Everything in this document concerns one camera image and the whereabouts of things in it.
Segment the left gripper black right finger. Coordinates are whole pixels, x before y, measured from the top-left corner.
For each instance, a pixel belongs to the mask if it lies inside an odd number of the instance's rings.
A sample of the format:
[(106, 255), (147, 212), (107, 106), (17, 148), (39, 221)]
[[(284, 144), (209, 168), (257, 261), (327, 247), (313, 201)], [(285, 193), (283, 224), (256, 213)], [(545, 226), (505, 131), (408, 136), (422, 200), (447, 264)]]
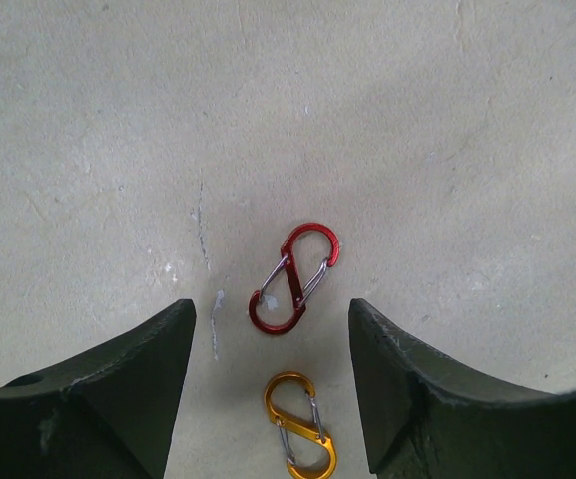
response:
[(348, 310), (368, 468), (378, 478), (576, 478), (576, 390), (477, 371), (364, 299)]

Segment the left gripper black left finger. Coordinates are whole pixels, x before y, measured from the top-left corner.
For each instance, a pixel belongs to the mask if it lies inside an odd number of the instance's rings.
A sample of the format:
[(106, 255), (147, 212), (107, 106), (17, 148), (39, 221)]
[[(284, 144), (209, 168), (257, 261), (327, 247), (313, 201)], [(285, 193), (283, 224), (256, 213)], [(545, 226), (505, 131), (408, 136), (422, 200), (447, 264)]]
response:
[(196, 325), (181, 299), (0, 387), (0, 478), (161, 478)]

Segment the red S-shaped carabiner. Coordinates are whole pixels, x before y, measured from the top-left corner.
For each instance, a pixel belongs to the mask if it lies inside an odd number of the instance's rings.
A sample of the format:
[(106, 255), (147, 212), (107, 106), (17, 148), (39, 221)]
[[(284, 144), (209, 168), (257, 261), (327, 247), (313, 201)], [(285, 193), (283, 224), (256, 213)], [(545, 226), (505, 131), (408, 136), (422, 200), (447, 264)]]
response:
[[(316, 274), (305, 285), (302, 285), (296, 265), (294, 246), (301, 237), (312, 233), (326, 237), (329, 243), (329, 254), (320, 263)], [(327, 271), (336, 265), (340, 256), (340, 241), (331, 228), (315, 222), (304, 223), (292, 230), (281, 246), (280, 255), (281, 259), (278, 264), (266, 278), (261, 288), (252, 294), (249, 301), (249, 317), (252, 324), (260, 332), (268, 335), (283, 335), (296, 327), (306, 312), (306, 305), (309, 298), (322, 282)], [(288, 280), (292, 303), (292, 315), (286, 322), (279, 325), (272, 325), (266, 323), (259, 317), (257, 309), (262, 302), (262, 298), (265, 295), (268, 286), (281, 272), (286, 274)]]

